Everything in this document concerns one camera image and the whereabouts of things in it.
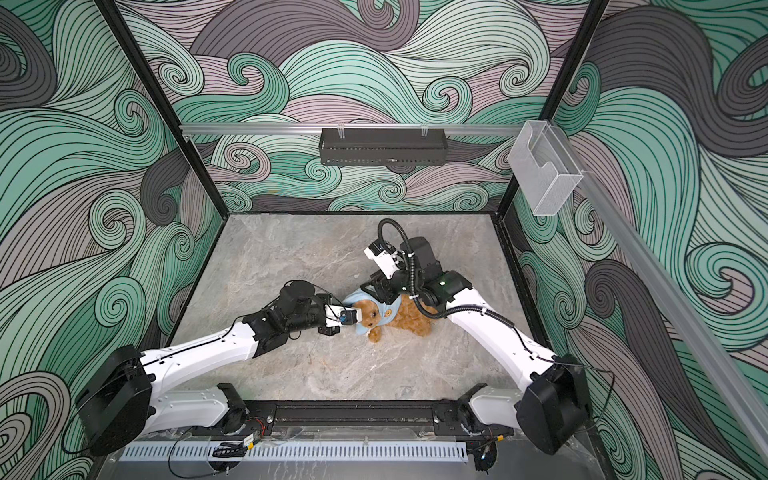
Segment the brown teddy bear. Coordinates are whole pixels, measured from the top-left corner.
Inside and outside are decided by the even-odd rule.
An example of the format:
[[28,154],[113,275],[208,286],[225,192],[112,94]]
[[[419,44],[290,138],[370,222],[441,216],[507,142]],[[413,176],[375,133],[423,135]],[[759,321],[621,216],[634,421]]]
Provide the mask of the brown teddy bear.
[[426,337],[432,331],[434,321],[424,315],[408,295],[400,296],[402,303],[395,319],[387,325],[376,327],[367,335],[363,335],[371,343],[378,343],[386,327],[392,327],[411,332],[419,337]]

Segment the light blue fleece hoodie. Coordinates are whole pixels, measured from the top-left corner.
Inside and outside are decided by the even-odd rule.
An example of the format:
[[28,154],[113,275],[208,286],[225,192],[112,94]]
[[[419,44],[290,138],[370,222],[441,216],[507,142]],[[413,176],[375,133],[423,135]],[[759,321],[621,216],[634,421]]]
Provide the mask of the light blue fleece hoodie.
[[360,311],[355,324],[357,335],[367,335],[376,327],[390,324],[397,316],[401,303],[400,297],[389,302],[380,302],[362,289],[355,290],[342,300],[344,306]]

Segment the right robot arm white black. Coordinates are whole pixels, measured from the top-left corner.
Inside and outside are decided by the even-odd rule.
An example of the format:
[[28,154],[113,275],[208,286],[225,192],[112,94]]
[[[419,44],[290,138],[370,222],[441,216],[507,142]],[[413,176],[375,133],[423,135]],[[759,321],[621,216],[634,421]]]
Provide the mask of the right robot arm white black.
[[467,332],[515,382],[508,392],[481,386],[464,399],[471,433],[484,427],[519,429],[540,451],[555,454],[588,421],[585,369],[558,357],[493,311],[472,283],[445,271],[429,242],[416,237],[399,248],[383,240],[364,251],[378,269],[344,302],[358,309],[358,333],[378,342],[387,327],[425,337],[447,319]]

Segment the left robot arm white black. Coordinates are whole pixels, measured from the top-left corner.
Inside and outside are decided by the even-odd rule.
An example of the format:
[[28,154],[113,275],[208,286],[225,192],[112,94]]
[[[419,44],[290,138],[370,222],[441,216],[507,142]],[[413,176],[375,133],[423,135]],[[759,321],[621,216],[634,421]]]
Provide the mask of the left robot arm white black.
[[287,343],[295,332],[335,335],[356,314],[306,281],[288,282],[255,313],[226,329],[176,346],[114,350],[76,399],[83,437],[75,453],[105,456],[147,433],[190,427],[235,434],[247,422],[245,401],[229,383],[199,391],[179,385],[233,363],[255,359]]

